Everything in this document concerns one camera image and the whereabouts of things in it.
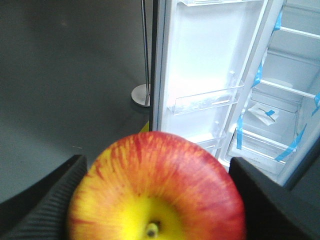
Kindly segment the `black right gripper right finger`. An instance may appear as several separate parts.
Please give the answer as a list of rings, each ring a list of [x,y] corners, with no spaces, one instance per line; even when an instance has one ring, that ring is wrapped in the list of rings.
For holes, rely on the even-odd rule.
[[[278,185],[242,157],[229,175],[244,203],[248,240],[318,240],[320,210]]]

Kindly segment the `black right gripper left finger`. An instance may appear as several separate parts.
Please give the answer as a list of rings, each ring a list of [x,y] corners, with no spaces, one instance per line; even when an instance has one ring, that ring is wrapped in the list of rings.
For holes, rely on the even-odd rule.
[[[74,155],[47,176],[0,204],[2,240],[66,240],[71,197],[87,173],[87,159]]]

